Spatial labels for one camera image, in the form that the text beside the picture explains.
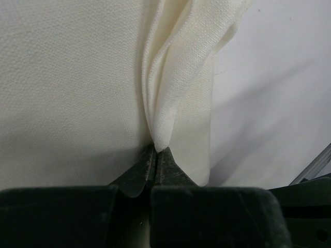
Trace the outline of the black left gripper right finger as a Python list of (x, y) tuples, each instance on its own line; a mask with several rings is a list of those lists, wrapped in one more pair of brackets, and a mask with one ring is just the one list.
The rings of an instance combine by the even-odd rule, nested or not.
[(154, 185), (179, 187), (197, 186), (197, 184), (177, 165), (169, 147), (157, 154), (155, 169)]

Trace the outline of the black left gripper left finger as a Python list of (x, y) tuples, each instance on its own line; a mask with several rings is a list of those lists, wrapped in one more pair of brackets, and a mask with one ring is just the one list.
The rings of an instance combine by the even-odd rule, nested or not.
[(150, 247), (150, 194), (157, 153), (153, 145), (112, 184), (118, 186), (108, 230), (108, 247)]

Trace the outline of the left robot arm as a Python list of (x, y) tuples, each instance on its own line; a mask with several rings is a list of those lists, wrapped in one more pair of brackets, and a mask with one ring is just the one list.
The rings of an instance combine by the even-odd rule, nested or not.
[(148, 146), (114, 181), (107, 247), (330, 247), (330, 175), (276, 189), (200, 187)]

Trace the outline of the white cloth napkin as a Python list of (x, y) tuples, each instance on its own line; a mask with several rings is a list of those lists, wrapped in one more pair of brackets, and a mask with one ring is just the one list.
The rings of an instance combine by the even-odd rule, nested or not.
[(209, 180), (214, 55), (250, 1), (1, 1), (1, 188), (102, 185), (145, 146)]

